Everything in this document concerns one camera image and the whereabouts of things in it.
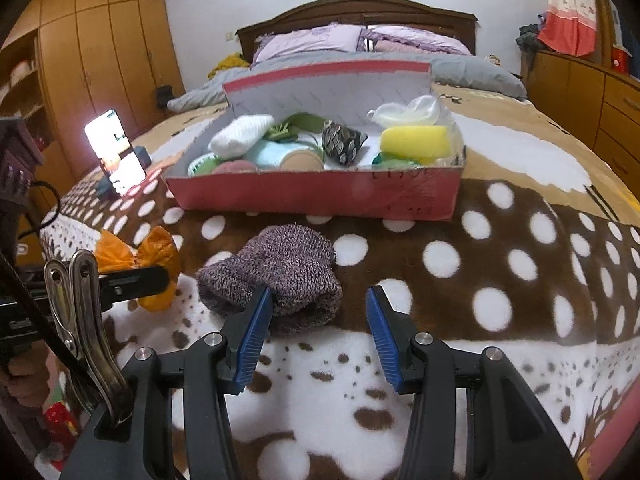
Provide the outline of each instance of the headboard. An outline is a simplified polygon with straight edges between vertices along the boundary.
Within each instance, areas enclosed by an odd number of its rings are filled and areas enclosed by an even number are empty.
[[[456,38],[476,53],[476,22],[466,12],[434,9],[409,0],[317,0],[283,12],[272,20],[239,29],[236,34],[242,56],[254,60],[256,38],[263,34],[285,34],[331,22],[354,25],[408,25]]]

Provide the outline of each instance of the drawer handle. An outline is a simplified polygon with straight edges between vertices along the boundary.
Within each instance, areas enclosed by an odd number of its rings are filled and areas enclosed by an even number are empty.
[[[634,110],[640,112],[640,105],[636,102],[633,102],[631,99],[629,99],[628,97],[623,97],[622,100],[628,104],[629,106],[631,106]]]
[[[614,166],[616,166],[617,168],[622,170],[624,173],[629,173],[627,171],[627,169],[624,167],[624,165],[622,163],[620,163],[613,155],[611,155],[611,160],[612,160]]]

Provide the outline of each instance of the gray beanie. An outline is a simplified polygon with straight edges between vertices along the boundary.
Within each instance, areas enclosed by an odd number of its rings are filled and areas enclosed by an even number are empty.
[[[272,335],[304,332],[337,314],[342,288],[331,270],[335,251],[313,229],[274,227],[251,238],[238,254],[196,273],[200,301],[222,317],[241,312],[256,285],[273,293]]]

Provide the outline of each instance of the metal screw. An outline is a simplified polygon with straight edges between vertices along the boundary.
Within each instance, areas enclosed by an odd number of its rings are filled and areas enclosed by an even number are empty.
[[[428,332],[418,332],[414,336],[414,339],[415,342],[418,343],[418,345],[430,345],[431,343],[433,343],[433,336]]]
[[[502,350],[496,348],[495,346],[489,346],[489,348],[487,348],[485,352],[486,356],[491,359],[491,361],[499,361],[504,355],[502,353]]]
[[[222,343],[222,334],[218,332],[211,332],[204,336],[204,343],[209,346],[216,346]]]
[[[136,359],[138,361],[146,361],[147,359],[149,359],[151,357],[153,352],[154,351],[151,348],[149,348],[148,346],[143,346],[142,348],[138,348],[134,355],[136,356]]]

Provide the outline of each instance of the orange plastic bag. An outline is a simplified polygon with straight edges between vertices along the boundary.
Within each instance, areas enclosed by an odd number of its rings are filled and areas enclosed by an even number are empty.
[[[136,255],[133,255],[126,243],[116,235],[103,229],[95,245],[94,255],[99,272],[163,266],[169,273],[169,286],[161,294],[139,298],[138,303],[150,312],[159,312],[171,306],[180,275],[180,257],[174,239],[166,229],[160,226],[151,229],[138,247]]]

